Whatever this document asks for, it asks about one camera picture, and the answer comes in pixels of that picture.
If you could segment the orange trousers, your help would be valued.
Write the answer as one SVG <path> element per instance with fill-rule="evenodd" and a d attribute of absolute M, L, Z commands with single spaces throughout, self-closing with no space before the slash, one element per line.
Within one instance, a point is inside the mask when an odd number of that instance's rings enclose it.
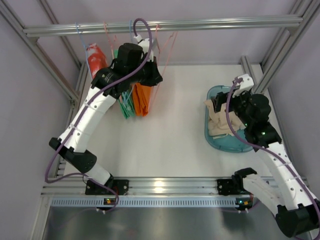
<path fill-rule="evenodd" d="M 152 87 L 136 83 L 132 91 L 132 100 L 135 115 L 145 117 L 149 113 L 149 105 L 152 93 Z"/>

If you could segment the beige trousers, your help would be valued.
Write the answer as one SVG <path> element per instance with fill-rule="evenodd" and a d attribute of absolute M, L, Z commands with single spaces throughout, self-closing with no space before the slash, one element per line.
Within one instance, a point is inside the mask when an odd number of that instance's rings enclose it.
<path fill-rule="evenodd" d="M 226 118 L 226 103 L 223 103 L 221 110 L 218 113 L 214 112 L 213 102 L 210 99 L 204 101 L 204 104 L 208 110 L 208 133 L 213 139 L 219 139 L 226 137 L 228 135 L 233 136 L 233 132 L 230 130 Z M 245 126 L 241 120 L 236 116 L 236 114 L 231 111 L 229 112 L 229 120 L 232 128 L 237 132 L 239 130 L 244 130 Z"/>

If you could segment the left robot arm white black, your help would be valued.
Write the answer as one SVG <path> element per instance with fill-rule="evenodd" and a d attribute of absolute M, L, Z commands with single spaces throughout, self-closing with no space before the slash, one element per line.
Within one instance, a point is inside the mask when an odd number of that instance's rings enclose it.
<path fill-rule="evenodd" d="M 91 135 L 108 109 L 131 85 L 153 87 L 162 80 L 148 38 L 122 44 L 111 66 L 95 74 L 70 125 L 59 137 L 51 138 L 49 146 L 91 181 L 111 187 L 113 175 L 99 165 L 97 157 L 87 149 Z"/>

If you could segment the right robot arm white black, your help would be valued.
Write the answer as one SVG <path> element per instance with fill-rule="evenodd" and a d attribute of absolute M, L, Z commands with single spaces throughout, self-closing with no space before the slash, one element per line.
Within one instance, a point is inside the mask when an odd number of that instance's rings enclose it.
<path fill-rule="evenodd" d="M 270 210 L 277 226 L 288 238 L 319 229 L 320 201 L 295 170 L 280 135 L 270 123 L 269 99 L 263 94 L 233 90 L 217 93 L 208 103 L 215 115 L 224 115 L 229 126 L 232 117 L 242 122 L 244 137 L 238 139 L 259 154 L 278 186 L 278 192 L 275 192 L 254 169 L 248 167 L 232 175 L 237 191 L 256 196 Z"/>

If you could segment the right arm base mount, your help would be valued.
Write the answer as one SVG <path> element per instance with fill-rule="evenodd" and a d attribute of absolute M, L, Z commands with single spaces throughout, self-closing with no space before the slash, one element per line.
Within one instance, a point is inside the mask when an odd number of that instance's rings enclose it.
<path fill-rule="evenodd" d="M 231 196 L 231 195 L 249 195 L 250 193 L 243 189 L 243 187 L 232 179 L 218 179 L 217 191 L 219 195 Z"/>

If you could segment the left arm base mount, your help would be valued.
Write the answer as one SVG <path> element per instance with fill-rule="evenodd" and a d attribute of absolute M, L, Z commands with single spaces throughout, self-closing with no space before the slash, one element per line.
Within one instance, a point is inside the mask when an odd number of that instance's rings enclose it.
<path fill-rule="evenodd" d="M 120 196 L 124 196 L 128 193 L 129 190 L 129 183 L 130 181 L 128 179 L 114 179 L 109 186 L 110 189 L 112 189 L 115 193 L 117 193 Z M 93 195 L 113 195 L 112 192 L 109 190 L 96 185 L 91 180 L 88 180 L 86 183 L 86 189 L 85 189 L 85 195 L 93 196 Z"/>

